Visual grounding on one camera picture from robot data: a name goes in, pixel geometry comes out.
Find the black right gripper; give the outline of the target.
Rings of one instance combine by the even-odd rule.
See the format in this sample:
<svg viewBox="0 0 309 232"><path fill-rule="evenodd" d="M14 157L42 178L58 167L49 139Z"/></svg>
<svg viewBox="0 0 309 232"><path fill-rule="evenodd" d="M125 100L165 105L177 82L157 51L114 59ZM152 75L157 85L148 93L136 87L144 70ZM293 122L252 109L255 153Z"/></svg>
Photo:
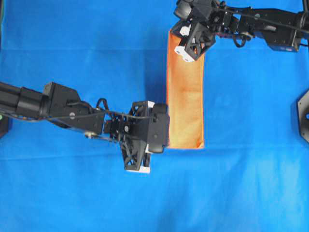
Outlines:
<svg viewBox="0 0 309 232"><path fill-rule="evenodd" d="M174 51L185 62L197 61L216 43L215 34L199 22L178 22L174 35L181 39Z"/></svg>

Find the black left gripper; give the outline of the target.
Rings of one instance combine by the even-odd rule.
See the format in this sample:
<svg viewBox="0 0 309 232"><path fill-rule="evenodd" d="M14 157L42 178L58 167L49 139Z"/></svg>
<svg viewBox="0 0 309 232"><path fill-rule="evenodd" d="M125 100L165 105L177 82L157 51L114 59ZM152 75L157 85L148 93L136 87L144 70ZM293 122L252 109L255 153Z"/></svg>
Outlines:
<svg viewBox="0 0 309 232"><path fill-rule="evenodd" d="M123 137L120 143L124 169L132 173L150 173L149 145L140 138L133 137L133 126L148 116L154 106L153 101L138 101L132 104L130 112L124 117Z"/></svg>

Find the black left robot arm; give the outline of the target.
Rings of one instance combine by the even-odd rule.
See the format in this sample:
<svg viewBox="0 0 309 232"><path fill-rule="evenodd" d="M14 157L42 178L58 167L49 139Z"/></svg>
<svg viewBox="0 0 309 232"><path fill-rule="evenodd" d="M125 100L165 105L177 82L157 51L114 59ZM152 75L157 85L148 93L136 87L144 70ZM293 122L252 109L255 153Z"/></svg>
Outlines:
<svg viewBox="0 0 309 232"><path fill-rule="evenodd" d="M145 136L135 135L132 126L149 121L152 101L132 104L128 114L110 111L105 98L95 107L83 101L75 89L51 82L43 92L25 87L0 84L0 113L24 121L49 121L52 124L81 132L88 139L118 143L124 169L150 173L150 151Z"/></svg>

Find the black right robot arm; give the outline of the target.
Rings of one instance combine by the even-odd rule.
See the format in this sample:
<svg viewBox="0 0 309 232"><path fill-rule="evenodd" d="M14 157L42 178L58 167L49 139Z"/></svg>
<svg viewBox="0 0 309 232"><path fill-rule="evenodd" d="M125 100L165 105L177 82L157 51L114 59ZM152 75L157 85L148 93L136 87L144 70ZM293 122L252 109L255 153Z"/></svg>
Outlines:
<svg viewBox="0 0 309 232"><path fill-rule="evenodd" d="M216 36L232 39L237 48L256 37L274 51L298 52L309 38L309 2L293 13L275 8L230 7L219 0L179 0L179 21L171 33L180 39L174 51L186 62L197 61L215 43Z"/></svg>

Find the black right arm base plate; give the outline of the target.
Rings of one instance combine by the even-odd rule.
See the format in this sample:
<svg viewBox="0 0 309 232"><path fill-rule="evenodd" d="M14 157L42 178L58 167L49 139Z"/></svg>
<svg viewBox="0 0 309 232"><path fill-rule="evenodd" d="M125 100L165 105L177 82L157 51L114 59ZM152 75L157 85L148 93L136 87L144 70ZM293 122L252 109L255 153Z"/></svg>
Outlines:
<svg viewBox="0 0 309 232"><path fill-rule="evenodd" d="M309 142L309 91L307 90L297 101L298 127L301 137Z"/></svg>

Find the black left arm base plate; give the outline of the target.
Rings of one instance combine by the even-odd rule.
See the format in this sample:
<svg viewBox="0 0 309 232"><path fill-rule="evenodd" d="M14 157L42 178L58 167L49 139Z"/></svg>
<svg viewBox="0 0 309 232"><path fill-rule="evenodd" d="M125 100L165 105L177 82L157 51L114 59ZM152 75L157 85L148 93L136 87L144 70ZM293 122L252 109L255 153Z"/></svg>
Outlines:
<svg viewBox="0 0 309 232"><path fill-rule="evenodd" d="M12 118L8 113L0 114L0 138L3 138L12 129Z"/></svg>

